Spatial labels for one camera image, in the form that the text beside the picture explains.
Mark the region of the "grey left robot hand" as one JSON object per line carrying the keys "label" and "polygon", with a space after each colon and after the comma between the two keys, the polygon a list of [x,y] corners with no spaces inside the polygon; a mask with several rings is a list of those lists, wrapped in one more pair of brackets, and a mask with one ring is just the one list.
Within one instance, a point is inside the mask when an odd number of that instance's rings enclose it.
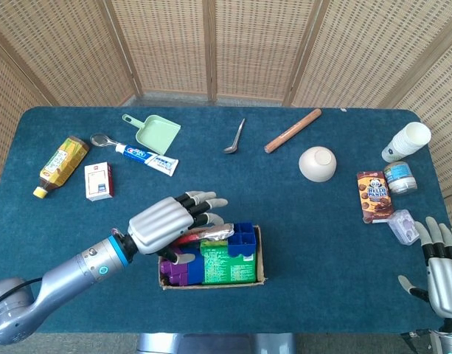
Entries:
{"label": "grey left robot hand", "polygon": [[178,262],[170,244],[189,230],[224,224],[221,216],[211,212],[228,204],[215,192],[188,191],[174,198],[164,198],[129,220],[128,234],[141,254],[154,254]]}

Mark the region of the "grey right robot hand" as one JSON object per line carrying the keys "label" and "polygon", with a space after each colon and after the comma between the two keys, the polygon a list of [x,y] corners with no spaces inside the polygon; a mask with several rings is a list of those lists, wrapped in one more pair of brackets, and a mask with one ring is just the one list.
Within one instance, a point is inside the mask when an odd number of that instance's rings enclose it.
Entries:
{"label": "grey right robot hand", "polygon": [[425,223],[417,221],[415,227],[420,234],[428,288],[418,288],[404,275],[398,281],[408,294],[429,303],[436,315],[452,319],[452,228],[431,216]]}

